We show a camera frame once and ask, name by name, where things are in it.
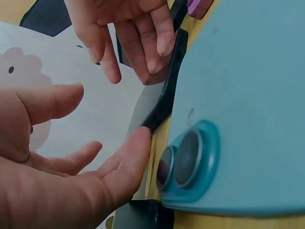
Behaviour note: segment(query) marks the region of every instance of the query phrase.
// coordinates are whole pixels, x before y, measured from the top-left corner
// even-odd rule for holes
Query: black curved edge
[[[142,123],[142,126],[148,127],[152,134],[172,113],[179,69],[186,53],[187,42],[188,32],[179,29],[170,61],[169,76],[165,82],[164,89],[157,105]]]
[[[171,7],[171,16],[173,19],[173,30],[177,31],[187,14],[187,0],[175,0]]]
[[[147,214],[151,223],[150,228],[153,229],[173,229],[174,226],[174,211],[166,208],[162,203],[155,199],[147,200],[131,200],[129,204]]]

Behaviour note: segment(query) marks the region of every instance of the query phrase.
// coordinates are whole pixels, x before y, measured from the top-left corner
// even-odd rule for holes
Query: black dot
[[[11,67],[9,68],[9,74],[13,73],[14,70],[15,70],[15,68],[14,68],[13,66],[11,66]]]

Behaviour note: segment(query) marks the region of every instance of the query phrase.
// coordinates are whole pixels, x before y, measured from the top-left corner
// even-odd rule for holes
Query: white paper
[[[120,65],[122,81],[108,82],[101,67],[80,49],[46,35],[0,22],[0,87],[81,82],[85,94],[68,117],[34,126],[30,147],[43,156],[65,156],[92,140],[103,150],[85,169],[97,169],[122,144],[144,86]]]
[[[115,52],[115,55],[117,59],[119,59],[119,53],[118,53],[118,47],[117,47],[117,40],[116,40],[116,34],[115,34],[115,27],[114,24],[109,24],[108,25],[109,33],[112,39],[112,44],[113,44],[113,49]],[[73,47],[77,47],[79,49],[83,48],[83,52],[87,54],[87,48],[86,46],[82,43],[82,41],[76,36],[74,29],[72,26],[68,27],[64,31],[62,31],[60,34],[55,36],[53,38],[56,40],[56,42],[62,44],[62,45],[70,45]]]

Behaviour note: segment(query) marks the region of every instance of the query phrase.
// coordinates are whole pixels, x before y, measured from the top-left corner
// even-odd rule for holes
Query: light blue plastic surface
[[[186,54],[169,144],[193,124],[214,123],[220,161],[194,212],[305,213],[305,1],[222,0]]]

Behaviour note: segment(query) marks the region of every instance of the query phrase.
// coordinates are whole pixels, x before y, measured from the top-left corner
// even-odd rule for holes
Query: teal plastic toy
[[[158,169],[166,207],[305,213],[304,12],[300,0],[216,7],[179,71]]]

